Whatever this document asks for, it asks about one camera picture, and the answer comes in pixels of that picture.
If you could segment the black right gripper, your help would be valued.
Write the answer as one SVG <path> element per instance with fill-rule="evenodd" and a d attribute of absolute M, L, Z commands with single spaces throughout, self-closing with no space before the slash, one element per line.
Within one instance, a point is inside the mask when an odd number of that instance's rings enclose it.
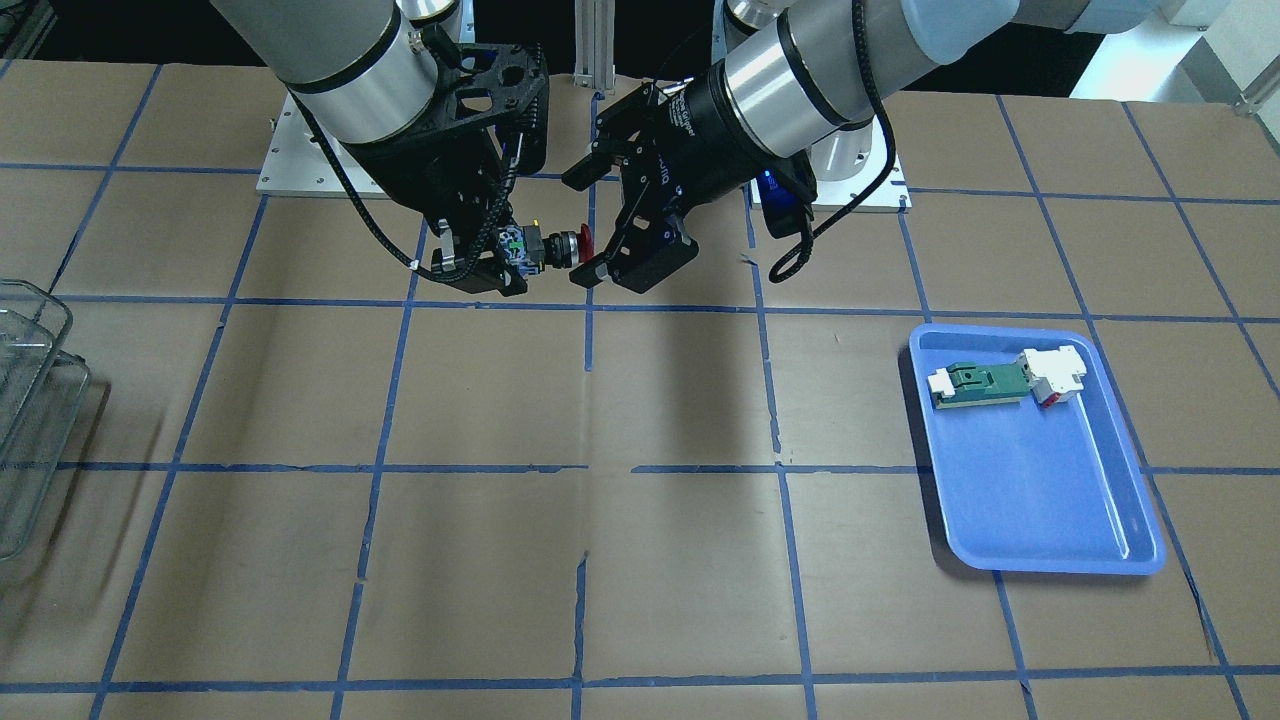
<path fill-rule="evenodd" d="M 442 242 L 431 273 L 461 273 L 463 250 L 492 250 L 512 222 L 516 178 L 539 172 L 547 156 L 541 46 L 430 42 L 415 51 L 378 42 L 349 65 L 349 102 L 351 156 L 392 200 L 421 213 Z M 448 286 L 527 293 L 518 268 L 494 250 Z"/>

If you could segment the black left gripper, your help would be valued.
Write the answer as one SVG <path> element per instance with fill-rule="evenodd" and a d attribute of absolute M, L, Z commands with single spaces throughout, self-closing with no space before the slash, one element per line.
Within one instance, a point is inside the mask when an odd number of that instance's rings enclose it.
<path fill-rule="evenodd" d="M 763 176 L 777 186 L 773 236 L 812 238 L 817 182 L 810 163 L 800 152 L 777 156 L 756 143 L 724 70 L 704 70 L 675 94 L 646 82 L 609 105 L 595 131 L 586 155 L 561 182 L 585 191 L 617 170 L 625 210 L 605 249 L 570 273 L 580 287 L 612 281 L 648 292 L 699 254 L 681 215 Z"/>

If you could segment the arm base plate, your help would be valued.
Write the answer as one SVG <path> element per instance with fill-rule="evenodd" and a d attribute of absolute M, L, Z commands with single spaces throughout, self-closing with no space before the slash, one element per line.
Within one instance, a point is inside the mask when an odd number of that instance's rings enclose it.
<path fill-rule="evenodd" d="M 838 127 L 803 151 L 815 179 L 815 211 L 833 213 L 846 206 L 860 192 L 870 195 L 855 208 L 859 213 L 896 213 L 913 205 L 901 156 L 896 152 L 890 174 L 881 184 L 876 177 L 888 158 L 888 145 L 881 123 L 868 117 L 864 123 Z"/>
<path fill-rule="evenodd" d="M 256 190 L 269 197 L 347 197 L 291 95 L 271 124 Z"/>

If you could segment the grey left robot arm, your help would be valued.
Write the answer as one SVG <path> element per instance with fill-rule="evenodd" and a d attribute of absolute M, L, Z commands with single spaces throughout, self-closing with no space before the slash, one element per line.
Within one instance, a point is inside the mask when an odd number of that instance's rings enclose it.
<path fill-rule="evenodd" d="M 810 146 L 877 120 L 895 155 L 884 100 L 1010 23 L 1115 35 L 1153 10 L 1152 1 L 796 1 L 681 87 L 646 82 L 598 117 L 589 154 L 562 181 L 585 190 L 617 170 L 623 205 L 608 243 L 570 278 L 648 292 L 698 255 L 685 229 L 694 208 L 769 176 L 791 197 L 773 236 L 797 237 L 771 268 L 781 283 L 832 227 L 812 222 Z"/>

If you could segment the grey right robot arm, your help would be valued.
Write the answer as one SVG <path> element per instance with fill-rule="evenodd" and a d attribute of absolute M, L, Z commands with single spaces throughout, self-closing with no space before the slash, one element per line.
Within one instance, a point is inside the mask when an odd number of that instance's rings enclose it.
<path fill-rule="evenodd" d="M 275 73 L 370 234 L 416 277 L 465 293 L 525 293 L 541 269 L 515 219 L 516 182 L 543 169 L 550 105 L 539 46 L 461 44 L 449 3 L 218 1 Z M 389 240 L 340 164 L 347 152 L 442 246 L 412 258 Z"/>

